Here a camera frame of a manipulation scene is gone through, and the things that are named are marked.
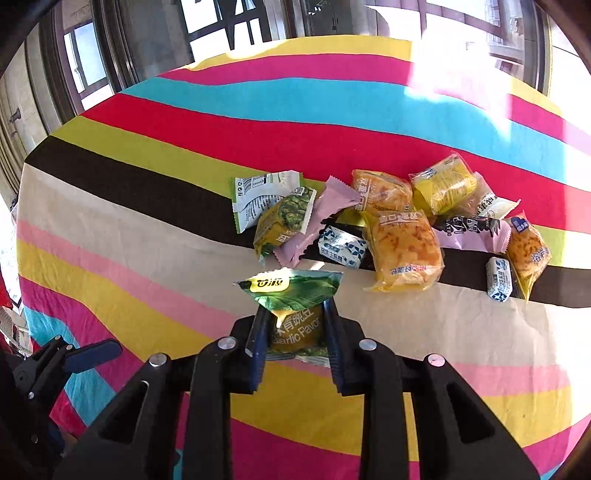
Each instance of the white milk candy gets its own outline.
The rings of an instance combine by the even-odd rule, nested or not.
[[[508,299],[513,291],[509,261],[492,257],[486,264],[486,280],[490,298],[497,301]]]

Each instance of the white and green wrapper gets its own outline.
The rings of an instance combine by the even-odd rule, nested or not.
[[[298,171],[286,170],[256,177],[232,178],[232,211],[236,231],[242,233],[258,223],[262,213],[302,184]]]

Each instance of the yellow bread package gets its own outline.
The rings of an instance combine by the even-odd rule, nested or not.
[[[527,221],[524,213],[511,216],[505,221],[511,225],[511,238],[506,253],[515,270],[523,298],[529,300],[531,289],[552,259],[552,253],[540,232]]]
[[[353,170],[352,186],[361,194],[356,210],[405,212],[413,204],[409,182],[381,171]]]
[[[457,153],[410,177],[413,187],[421,193],[433,215],[447,212],[478,185],[478,180]]]
[[[427,216],[417,212],[362,213],[363,237],[374,256],[374,291],[425,290],[443,271],[439,242]]]

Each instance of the pink candy wrapper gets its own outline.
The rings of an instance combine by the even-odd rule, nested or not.
[[[443,248],[505,253],[511,236],[507,222],[477,216],[439,217],[432,225]]]
[[[326,188],[314,202],[306,232],[295,234],[283,245],[273,250],[279,263],[283,267],[295,267],[300,262],[300,256],[304,250],[318,238],[320,231],[325,227],[322,220],[343,208],[357,205],[359,202],[361,202],[361,195],[357,190],[345,185],[338,178],[330,176],[326,180]]]

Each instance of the blue stripe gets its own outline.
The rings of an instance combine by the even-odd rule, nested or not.
[[[66,342],[72,343],[76,348],[80,346],[70,329],[61,320],[26,306],[24,313],[31,336],[39,345],[44,345],[55,335],[62,335]],[[87,426],[115,396],[115,391],[94,368],[80,374],[73,374],[64,391],[76,413]]]
[[[559,463],[552,470],[550,470],[549,472],[546,472],[544,475],[540,475],[540,480],[548,480],[552,475],[554,475],[556,473],[556,470],[558,470],[560,465],[562,465],[562,463]]]
[[[424,96],[403,85],[286,78],[210,86],[153,77],[125,93],[231,118],[343,125],[406,135],[591,192],[591,159],[581,151],[509,119],[493,119],[463,100],[435,93]]]

